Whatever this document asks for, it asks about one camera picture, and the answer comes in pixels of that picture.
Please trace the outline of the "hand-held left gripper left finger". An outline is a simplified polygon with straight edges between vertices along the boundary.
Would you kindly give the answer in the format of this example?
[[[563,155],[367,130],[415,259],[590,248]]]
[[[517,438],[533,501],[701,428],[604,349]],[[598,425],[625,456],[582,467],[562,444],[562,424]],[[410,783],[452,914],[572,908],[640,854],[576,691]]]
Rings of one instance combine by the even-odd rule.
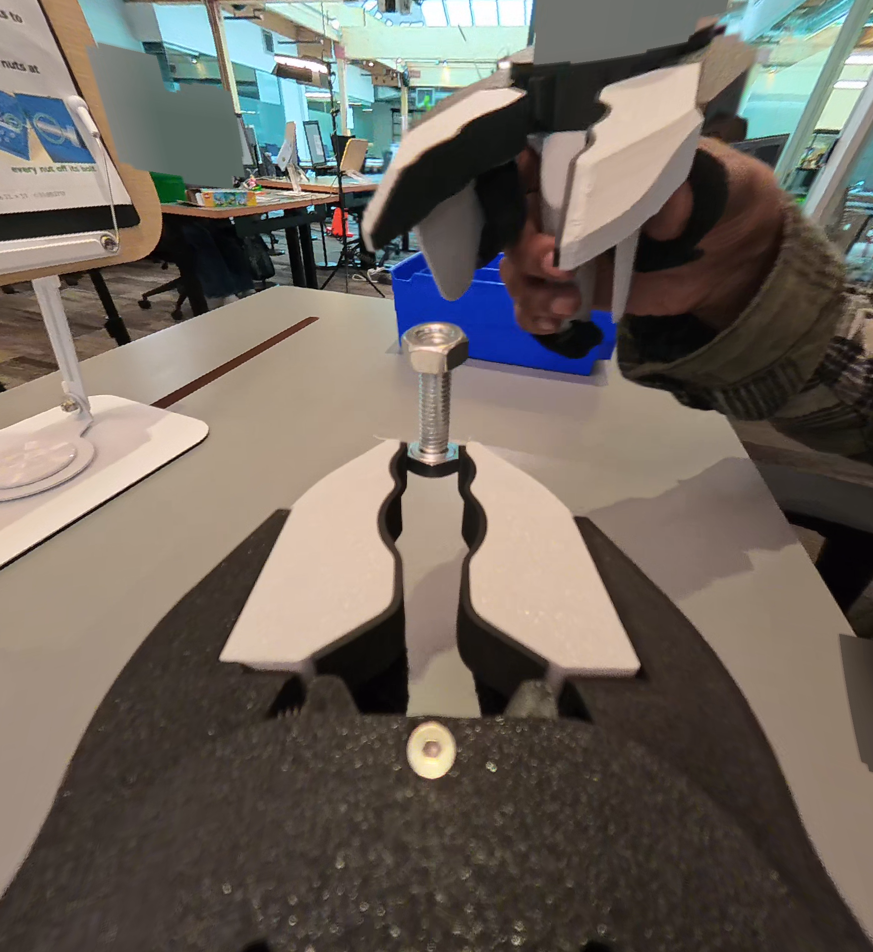
[[[253,670],[370,679],[405,649],[405,445],[381,441],[293,505],[219,660]]]

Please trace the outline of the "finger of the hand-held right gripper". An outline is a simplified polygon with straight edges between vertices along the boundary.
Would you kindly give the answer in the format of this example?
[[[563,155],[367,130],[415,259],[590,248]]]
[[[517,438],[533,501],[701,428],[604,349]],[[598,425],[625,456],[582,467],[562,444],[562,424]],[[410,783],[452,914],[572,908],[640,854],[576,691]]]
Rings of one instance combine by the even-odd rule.
[[[601,94],[607,114],[586,133],[545,138],[542,230],[554,237],[557,268],[575,274],[580,294],[566,326],[589,320],[597,259],[611,249],[610,312],[613,320],[623,314],[644,223],[687,180],[693,163],[702,71],[700,63],[685,63],[614,83]]]
[[[525,90],[451,97],[406,133],[362,217],[367,249],[415,232],[441,295],[463,296],[526,221],[517,159],[532,118]]]

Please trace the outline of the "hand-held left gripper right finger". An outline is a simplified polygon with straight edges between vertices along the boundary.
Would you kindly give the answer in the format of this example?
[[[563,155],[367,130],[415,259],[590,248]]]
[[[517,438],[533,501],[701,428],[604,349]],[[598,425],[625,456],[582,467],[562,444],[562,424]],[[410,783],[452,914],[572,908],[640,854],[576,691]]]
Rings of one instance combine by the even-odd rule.
[[[489,447],[461,449],[457,646],[476,679],[626,679],[641,662],[571,511]]]

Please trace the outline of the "blue plastic bin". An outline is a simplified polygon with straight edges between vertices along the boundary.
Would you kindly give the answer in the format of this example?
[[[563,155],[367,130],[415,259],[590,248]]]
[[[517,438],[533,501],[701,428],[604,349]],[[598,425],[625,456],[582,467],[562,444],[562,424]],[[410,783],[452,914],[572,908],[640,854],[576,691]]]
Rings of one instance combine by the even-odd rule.
[[[421,253],[396,265],[391,275],[398,337],[420,324],[450,323],[466,333],[471,360],[574,376],[590,376],[597,363],[612,358],[617,334],[607,312],[592,313],[591,322],[601,337],[577,359],[548,350],[519,327],[512,299],[500,279],[500,261],[497,256],[480,268],[464,295],[453,302],[441,296]]]

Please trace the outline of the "steel hex bolt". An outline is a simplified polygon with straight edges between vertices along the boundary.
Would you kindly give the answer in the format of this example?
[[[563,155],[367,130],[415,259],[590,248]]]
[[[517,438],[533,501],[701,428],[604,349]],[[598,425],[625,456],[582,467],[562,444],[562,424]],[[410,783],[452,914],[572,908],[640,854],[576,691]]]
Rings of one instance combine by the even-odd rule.
[[[418,438],[407,448],[410,458],[434,470],[453,462],[458,449],[451,441],[452,373],[418,376]]]

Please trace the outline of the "steel hex nut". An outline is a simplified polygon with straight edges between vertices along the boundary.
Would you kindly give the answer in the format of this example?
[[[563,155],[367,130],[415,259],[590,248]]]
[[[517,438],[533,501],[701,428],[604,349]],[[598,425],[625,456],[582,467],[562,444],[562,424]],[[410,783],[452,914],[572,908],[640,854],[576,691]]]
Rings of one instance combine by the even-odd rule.
[[[402,337],[402,352],[418,374],[443,375],[468,359],[469,340],[461,327],[430,322],[409,328]]]

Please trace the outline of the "person's right forearm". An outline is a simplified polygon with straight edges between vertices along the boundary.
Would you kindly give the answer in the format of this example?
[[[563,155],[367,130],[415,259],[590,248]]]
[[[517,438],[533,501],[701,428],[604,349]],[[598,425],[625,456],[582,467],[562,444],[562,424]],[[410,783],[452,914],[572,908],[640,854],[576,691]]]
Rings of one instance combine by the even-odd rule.
[[[620,372],[692,410],[769,422],[873,467],[873,290],[847,281],[835,248],[791,202],[782,235],[771,272],[727,329],[692,315],[626,318]]]

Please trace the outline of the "person's right hand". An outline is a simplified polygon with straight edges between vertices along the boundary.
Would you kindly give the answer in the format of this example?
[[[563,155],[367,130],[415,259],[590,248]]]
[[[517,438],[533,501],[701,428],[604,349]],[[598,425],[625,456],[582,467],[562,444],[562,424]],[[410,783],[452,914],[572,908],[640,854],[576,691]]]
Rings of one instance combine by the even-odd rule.
[[[700,139],[697,155],[714,160],[726,178],[725,208],[700,241],[701,257],[679,268],[633,274],[625,315],[691,314],[720,331],[751,303],[783,240],[787,197],[772,170],[717,139]],[[518,158],[527,219],[500,263],[516,322],[536,335],[556,332],[581,306],[573,274],[553,264],[554,239],[543,233],[539,160],[531,148]]]

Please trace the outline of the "black tripod stand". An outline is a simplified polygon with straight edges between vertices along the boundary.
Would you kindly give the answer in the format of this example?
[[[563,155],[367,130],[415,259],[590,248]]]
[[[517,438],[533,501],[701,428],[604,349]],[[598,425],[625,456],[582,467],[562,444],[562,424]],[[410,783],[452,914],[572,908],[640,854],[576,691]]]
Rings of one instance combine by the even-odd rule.
[[[328,289],[339,271],[343,271],[345,292],[349,290],[350,274],[354,272],[356,278],[360,278],[373,288],[375,293],[383,296],[373,279],[378,268],[377,253],[366,246],[360,232],[363,211],[381,179],[380,174],[364,172],[368,147],[367,140],[351,136],[339,151],[336,166],[336,216],[332,217],[332,221],[336,221],[339,226],[337,238],[340,249],[336,264],[319,286],[322,291]]]

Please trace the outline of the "wooden top office desk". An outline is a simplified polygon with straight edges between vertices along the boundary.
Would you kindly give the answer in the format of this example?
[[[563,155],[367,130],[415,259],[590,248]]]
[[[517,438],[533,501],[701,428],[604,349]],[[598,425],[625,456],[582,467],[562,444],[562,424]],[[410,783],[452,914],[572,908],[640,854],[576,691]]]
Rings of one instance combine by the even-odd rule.
[[[238,237],[283,232],[291,262],[291,279],[296,287],[317,289],[318,274],[314,258],[311,226],[321,224],[335,197],[317,193],[292,196],[282,193],[276,202],[262,206],[204,208],[189,204],[161,205],[161,234],[155,254],[168,251],[179,268],[182,289],[192,315],[208,311],[206,296],[192,251],[183,237],[185,222],[225,223],[233,226]]]

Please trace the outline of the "instruction sheet on white stand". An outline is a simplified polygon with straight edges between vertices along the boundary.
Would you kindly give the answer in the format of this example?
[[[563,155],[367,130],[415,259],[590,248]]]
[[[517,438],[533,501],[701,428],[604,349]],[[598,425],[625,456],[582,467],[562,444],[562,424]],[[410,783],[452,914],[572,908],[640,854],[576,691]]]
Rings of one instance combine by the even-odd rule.
[[[143,259],[157,244],[161,211],[148,173],[118,159],[77,2],[38,2],[78,89],[76,114],[105,149],[130,197],[134,222],[92,229],[90,212],[0,215],[0,286],[36,294],[60,373],[48,411],[0,429],[0,569],[98,506],[181,457],[209,433],[205,422],[111,395],[88,396],[68,326],[61,278]]]

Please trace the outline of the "printed instruction sheet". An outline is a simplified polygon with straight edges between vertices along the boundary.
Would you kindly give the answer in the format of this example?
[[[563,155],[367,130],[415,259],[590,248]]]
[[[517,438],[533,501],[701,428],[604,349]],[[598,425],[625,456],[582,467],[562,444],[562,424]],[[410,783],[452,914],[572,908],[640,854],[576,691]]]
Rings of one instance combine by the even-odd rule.
[[[134,222],[104,147],[76,114],[78,89],[38,2],[0,1],[0,215],[90,212]]]

